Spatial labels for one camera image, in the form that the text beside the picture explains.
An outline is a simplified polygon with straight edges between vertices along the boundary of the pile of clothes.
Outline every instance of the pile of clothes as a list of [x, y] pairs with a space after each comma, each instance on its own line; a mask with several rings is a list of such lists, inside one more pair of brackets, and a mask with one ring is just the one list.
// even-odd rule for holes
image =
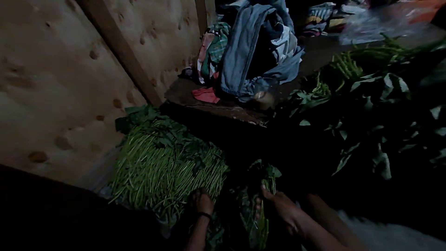
[[304, 51], [285, 0], [239, 0], [217, 6], [217, 14], [203, 34], [196, 71], [180, 75], [209, 87], [193, 91], [195, 98], [216, 103], [218, 89], [247, 102], [296, 78]]

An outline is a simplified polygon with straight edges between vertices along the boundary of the finger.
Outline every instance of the finger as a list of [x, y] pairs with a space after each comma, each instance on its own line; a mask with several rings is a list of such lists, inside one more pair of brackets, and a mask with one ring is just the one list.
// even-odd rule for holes
[[267, 200], [271, 200], [271, 199], [274, 198], [274, 195], [273, 195], [272, 193], [270, 193], [270, 192], [266, 189], [266, 186], [265, 186], [265, 185], [262, 185], [262, 186], [261, 186], [261, 189], [262, 189], [262, 195], [263, 195], [263, 197], [264, 197], [265, 199], [267, 199]]

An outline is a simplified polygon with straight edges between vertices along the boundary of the black wristband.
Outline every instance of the black wristband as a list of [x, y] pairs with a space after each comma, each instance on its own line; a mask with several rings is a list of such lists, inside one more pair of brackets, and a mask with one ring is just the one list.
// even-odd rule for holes
[[200, 217], [200, 216], [206, 216], [206, 217], [208, 217], [209, 220], [212, 222], [212, 216], [210, 216], [209, 214], [207, 214], [207, 213], [203, 213], [203, 212], [198, 212], [198, 213], [197, 213], [197, 218]]

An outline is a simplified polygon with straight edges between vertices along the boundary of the bundle of long beans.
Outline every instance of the bundle of long beans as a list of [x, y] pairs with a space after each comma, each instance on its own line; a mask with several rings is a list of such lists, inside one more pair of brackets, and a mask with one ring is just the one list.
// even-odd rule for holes
[[148, 113], [156, 114], [143, 110], [137, 120], [144, 122], [130, 130], [121, 149], [111, 183], [112, 201], [151, 209], [159, 219], [170, 221], [183, 213], [188, 195], [197, 188], [205, 187], [216, 200], [227, 170], [221, 150], [157, 110], [150, 108]]
[[[262, 163], [262, 160], [259, 159], [251, 165], [250, 170], [253, 172], [254, 177], [262, 178], [261, 183], [271, 193], [276, 194], [276, 178], [282, 175], [276, 167], [268, 163]], [[252, 185], [258, 187], [259, 184], [253, 182]], [[240, 217], [248, 232], [250, 248], [253, 250], [264, 250], [269, 235], [269, 220], [264, 213], [263, 201], [260, 204], [260, 211], [257, 210], [257, 198], [259, 198], [259, 194], [250, 195], [248, 189], [240, 192], [238, 198], [241, 201]]]

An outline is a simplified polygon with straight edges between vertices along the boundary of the hand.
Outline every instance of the hand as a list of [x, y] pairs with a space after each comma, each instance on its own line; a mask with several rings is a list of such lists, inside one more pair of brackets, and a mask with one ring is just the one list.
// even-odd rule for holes
[[206, 192], [206, 188], [199, 188], [192, 194], [192, 203], [197, 213], [207, 213], [212, 216], [214, 203]]
[[299, 213], [299, 208], [292, 202], [284, 193], [277, 191], [275, 195], [270, 193], [265, 185], [261, 186], [262, 195], [265, 199], [270, 201], [277, 211], [277, 214], [287, 223], [287, 230], [290, 234], [297, 233], [296, 216]]

